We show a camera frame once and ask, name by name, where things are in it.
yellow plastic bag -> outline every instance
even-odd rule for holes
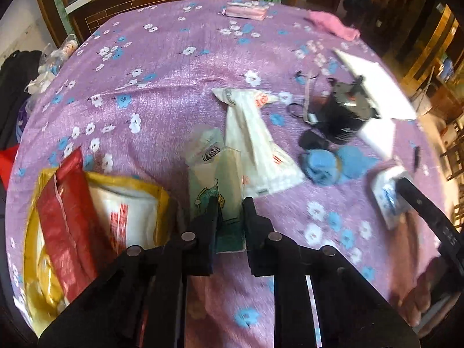
[[[46,253],[39,213],[36,209],[37,199],[55,171],[56,168],[43,169],[39,174],[32,194],[24,243],[23,276],[26,306],[32,320],[32,329],[37,336],[40,336],[58,316],[67,302]],[[169,240],[176,223],[177,203],[161,186],[132,177],[115,177],[91,172],[86,172],[85,176],[88,183],[144,191],[156,198],[158,209],[153,241],[156,246],[161,246]]]

purple floral tablecloth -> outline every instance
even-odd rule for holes
[[[57,166],[81,146],[85,169],[155,181],[188,209],[182,151],[193,126],[225,129],[226,105],[212,88],[260,88],[280,102],[261,112],[275,142],[294,159],[308,129],[287,112],[304,95],[298,71],[351,81],[332,48],[380,61],[363,41],[346,42],[317,30],[305,11],[270,3],[262,22],[219,12],[226,0],[164,3],[122,13],[96,31],[64,65],[39,100],[22,136],[6,205],[6,245],[16,302],[24,305],[23,242],[30,197],[39,171]],[[440,208],[438,159],[417,122],[396,122],[394,154],[409,170],[422,147],[415,183]],[[372,150],[352,141],[366,155]],[[381,163],[392,166],[394,160]],[[368,175],[332,187],[308,180],[255,200],[257,212],[298,244],[337,247],[387,299],[414,281],[407,234],[389,232],[370,196]],[[418,271],[437,255],[434,235],[419,222]],[[245,253],[223,254],[214,275],[193,278],[187,306],[188,347],[272,347],[273,282],[250,274]]]

silver screw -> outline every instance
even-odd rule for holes
[[[182,238],[183,241],[190,242],[190,241],[193,241],[197,236],[195,235],[193,231],[186,231],[180,237]]]
[[[279,232],[277,231],[271,231],[267,237],[271,240],[271,241],[275,241],[275,242],[278,242],[282,239],[282,234],[280,234]]]
[[[142,249],[137,245],[129,246],[129,248],[126,250],[126,254],[130,257],[136,257],[137,255],[140,255],[141,252]]]
[[[322,248],[322,252],[328,257],[333,257],[337,253],[337,250],[335,250],[332,246],[324,246]]]

black container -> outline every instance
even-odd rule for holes
[[[333,81],[333,90],[317,114],[318,128],[335,144],[346,144],[370,119],[379,119],[362,87],[363,78],[347,84]]]

rolled blue cloth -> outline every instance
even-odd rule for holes
[[[323,149],[311,149],[300,157],[301,169],[314,184],[331,186],[339,177],[337,158],[332,152]]]
[[[336,155],[342,164],[340,183],[364,176],[378,161],[377,158],[367,157],[357,147],[350,145],[338,148]]]

